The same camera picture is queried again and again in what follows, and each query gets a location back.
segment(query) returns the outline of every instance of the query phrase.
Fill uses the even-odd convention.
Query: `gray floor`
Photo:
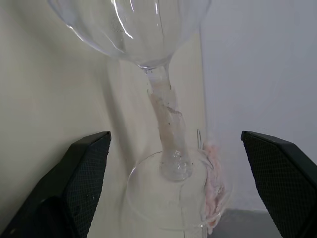
[[[267,212],[227,210],[209,238],[281,238]]]

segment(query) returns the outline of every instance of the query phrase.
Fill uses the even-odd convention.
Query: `cream wall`
[[[197,129],[203,138],[206,130],[201,68],[196,33],[170,67],[191,146],[197,146]],[[123,199],[135,161],[160,150],[148,87],[136,66],[110,59],[77,39],[46,1],[2,0],[0,232],[72,142],[110,130],[103,193],[89,237],[119,238],[127,230],[137,237],[153,234],[154,228],[129,218]]]

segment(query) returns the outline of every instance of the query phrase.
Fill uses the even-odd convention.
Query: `glass base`
[[[126,196],[132,210],[161,229],[202,227],[217,220],[225,204],[216,204],[210,212],[209,201],[216,200],[220,192],[224,194],[223,183],[205,151],[190,149],[188,153],[192,174],[184,181],[164,177],[162,152],[138,163],[129,176]]]

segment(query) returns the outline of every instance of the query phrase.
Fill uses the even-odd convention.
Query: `wine glass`
[[[208,224],[212,228],[230,189],[218,161],[187,147],[183,117],[168,76],[174,52],[197,29],[211,0],[48,2],[82,41],[135,63],[149,79],[163,150],[131,172],[126,190],[131,208],[161,229],[184,231]]]

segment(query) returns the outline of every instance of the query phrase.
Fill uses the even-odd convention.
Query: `white wall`
[[[289,140],[317,162],[317,1],[214,0],[202,48],[208,135],[233,178],[232,207],[265,209],[240,135]]]
[[[199,34],[174,56],[170,76],[186,139],[197,146],[197,129],[206,130]],[[88,236],[183,237],[157,231],[130,211],[122,215],[134,162],[161,149],[147,83],[136,66],[79,40],[47,1],[0,0],[0,233],[71,143],[110,130],[103,192]]]

